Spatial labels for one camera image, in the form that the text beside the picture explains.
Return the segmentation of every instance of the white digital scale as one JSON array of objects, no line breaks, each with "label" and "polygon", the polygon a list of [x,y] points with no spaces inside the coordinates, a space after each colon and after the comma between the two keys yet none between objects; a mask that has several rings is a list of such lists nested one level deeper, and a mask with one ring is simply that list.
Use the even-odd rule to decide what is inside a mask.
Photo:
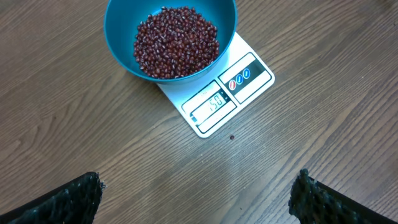
[{"label": "white digital scale", "polygon": [[201,138],[227,123],[275,82],[253,49],[235,33],[220,61],[203,77],[183,85],[160,85]]}]

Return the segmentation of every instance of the red bean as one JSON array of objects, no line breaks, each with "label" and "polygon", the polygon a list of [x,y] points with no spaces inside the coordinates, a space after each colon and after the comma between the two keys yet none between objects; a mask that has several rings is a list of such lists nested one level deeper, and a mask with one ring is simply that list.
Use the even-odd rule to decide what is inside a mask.
[{"label": "red bean", "polygon": [[166,8],[141,22],[134,57],[150,77],[185,77],[204,69],[217,58],[217,28],[195,8]]}]

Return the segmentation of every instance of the bowl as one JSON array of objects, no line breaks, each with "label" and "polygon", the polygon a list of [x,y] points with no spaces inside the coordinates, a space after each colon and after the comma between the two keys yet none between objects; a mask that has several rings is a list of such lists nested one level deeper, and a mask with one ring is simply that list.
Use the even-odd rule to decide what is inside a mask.
[{"label": "bowl", "polygon": [[[195,7],[198,13],[218,28],[217,40],[220,43],[218,58],[203,70],[192,75],[161,80],[147,76],[139,69],[134,54],[137,26],[149,14],[161,12],[161,7]],[[105,12],[104,33],[106,43],[113,57],[132,74],[160,84],[183,84],[196,80],[208,73],[227,51],[238,22],[235,0],[110,0]]]}]

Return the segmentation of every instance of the bowl rim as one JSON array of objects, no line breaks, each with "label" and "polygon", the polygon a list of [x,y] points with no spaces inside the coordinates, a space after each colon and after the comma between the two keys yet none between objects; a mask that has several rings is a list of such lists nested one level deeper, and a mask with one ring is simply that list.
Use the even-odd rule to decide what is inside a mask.
[{"label": "bowl rim", "polygon": [[235,23],[234,23],[234,29],[233,29],[233,33],[231,38],[229,39],[229,42],[226,46],[226,48],[224,49],[224,51],[218,55],[218,57],[216,58],[216,60],[213,61],[213,63],[209,64],[208,66],[206,66],[204,69],[200,70],[199,72],[196,72],[194,74],[188,75],[186,77],[181,77],[181,78],[173,78],[173,79],[159,79],[159,78],[152,78],[150,76],[143,76],[140,75],[138,73],[133,72],[129,67],[125,66],[125,64],[123,64],[120,59],[118,59],[118,57],[116,56],[116,54],[113,52],[113,49],[111,47],[111,45],[109,44],[108,41],[108,35],[107,35],[107,31],[106,31],[106,18],[108,16],[108,9],[109,6],[111,5],[112,0],[109,0],[108,5],[106,6],[106,10],[105,10],[105,16],[104,16],[104,34],[105,34],[105,41],[106,41],[106,45],[108,46],[109,51],[112,53],[112,56],[116,59],[116,61],[123,67],[125,68],[127,71],[129,71],[131,74],[138,76],[140,78],[143,78],[145,80],[149,80],[151,82],[156,82],[156,83],[167,83],[167,82],[177,82],[177,81],[181,81],[181,80],[185,80],[188,78],[192,78],[194,76],[199,75],[200,73],[202,73],[203,71],[207,70],[208,68],[210,68],[212,65],[214,65],[215,63],[217,63],[217,61],[225,54],[225,52],[229,49],[229,46],[232,43],[232,39],[235,36],[235,32],[236,32],[236,27],[238,25],[238,8],[236,7],[236,1],[235,0],[231,0],[233,5],[234,5],[234,10],[235,10]]}]

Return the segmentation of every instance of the wooden table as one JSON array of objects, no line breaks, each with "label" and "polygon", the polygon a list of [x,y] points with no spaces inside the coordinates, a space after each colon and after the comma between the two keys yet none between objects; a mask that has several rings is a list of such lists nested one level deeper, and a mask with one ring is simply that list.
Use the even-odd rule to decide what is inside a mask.
[{"label": "wooden table", "polygon": [[112,58],[106,5],[0,2],[0,213],[93,170],[95,223],[298,223],[306,167],[398,221],[397,1],[237,0],[276,82],[208,139]]}]

